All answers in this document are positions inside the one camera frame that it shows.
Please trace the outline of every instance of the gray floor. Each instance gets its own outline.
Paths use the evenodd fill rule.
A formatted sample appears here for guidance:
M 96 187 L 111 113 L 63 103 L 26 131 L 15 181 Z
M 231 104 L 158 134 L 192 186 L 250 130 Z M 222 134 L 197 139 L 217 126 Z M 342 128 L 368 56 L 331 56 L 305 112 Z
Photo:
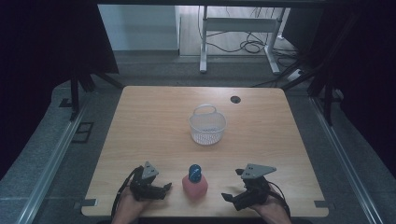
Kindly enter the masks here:
M 118 53 L 120 75 L 111 75 L 124 85 L 250 87 L 274 76 L 264 58 L 210 58 L 208 73 L 199 73 L 197 57 L 136 56 Z M 108 217 L 84 217 L 79 203 L 84 199 L 100 155 L 121 91 L 93 76 L 96 91 L 81 93 L 90 99 L 82 122 L 93 122 L 86 144 L 70 144 L 34 223 L 97 223 Z M 312 223 L 369 223 L 332 144 L 318 120 L 303 83 L 286 92 L 290 108 L 318 177 L 330 214 L 325 218 L 304 218 Z M 53 91 L 52 104 L 30 142 L 0 183 L 0 223 L 14 223 L 30 197 L 50 153 L 56 147 L 70 116 L 70 108 L 60 108 L 69 98 L 69 85 Z M 334 129 L 353 162 L 364 186 L 372 196 L 384 223 L 396 216 L 396 181 L 345 118 L 338 104 L 332 112 Z M 177 223 L 178 220 L 144 220 L 147 223 Z

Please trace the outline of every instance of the person's right hand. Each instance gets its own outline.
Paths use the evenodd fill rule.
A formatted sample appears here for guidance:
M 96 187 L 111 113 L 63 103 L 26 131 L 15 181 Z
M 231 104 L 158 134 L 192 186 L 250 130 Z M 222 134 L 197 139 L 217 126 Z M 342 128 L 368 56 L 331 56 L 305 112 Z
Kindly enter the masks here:
M 277 193 L 270 185 L 271 191 Z M 267 201 L 263 204 L 254 204 L 250 206 L 255 210 L 264 221 L 268 224 L 291 224 L 290 218 L 282 206 L 282 203 L 268 195 Z

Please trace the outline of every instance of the white metal stand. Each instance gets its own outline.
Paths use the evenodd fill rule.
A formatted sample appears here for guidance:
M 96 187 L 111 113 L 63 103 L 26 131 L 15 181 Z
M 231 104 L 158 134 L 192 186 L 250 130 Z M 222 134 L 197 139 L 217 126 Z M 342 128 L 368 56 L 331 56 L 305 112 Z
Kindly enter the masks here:
M 264 47 L 265 54 L 274 74 L 279 74 L 273 49 L 279 32 L 285 8 L 282 8 L 280 15 L 276 19 L 257 19 L 257 18 L 208 18 L 207 6 L 204 6 L 204 17 L 202 26 L 202 44 L 201 44 L 201 61 L 200 71 L 206 72 L 206 32 L 207 31 L 230 31 L 230 32 L 254 32 L 254 33 L 272 33 L 267 46 Z

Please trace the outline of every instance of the wooden tabletop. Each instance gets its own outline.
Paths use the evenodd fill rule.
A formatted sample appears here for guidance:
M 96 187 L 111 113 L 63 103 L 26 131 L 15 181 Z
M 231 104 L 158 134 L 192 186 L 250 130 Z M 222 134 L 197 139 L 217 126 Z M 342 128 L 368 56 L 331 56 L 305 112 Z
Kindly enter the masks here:
M 233 103 L 232 96 L 241 99 Z M 212 104 L 227 119 L 222 139 L 203 147 L 191 138 L 189 118 L 200 104 Z M 152 183 L 172 182 L 165 199 L 155 201 L 142 217 L 256 217 L 239 212 L 221 193 L 237 195 L 244 183 L 235 169 L 248 163 L 274 166 L 266 175 L 283 190 L 293 217 L 325 217 L 327 208 L 311 162 L 281 89 L 204 87 L 125 87 L 109 128 L 86 199 L 86 216 L 110 216 L 117 190 L 134 168 L 153 164 L 160 172 Z M 206 196 L 191 202 L 181 180 L 192 164 L 202 167 Z

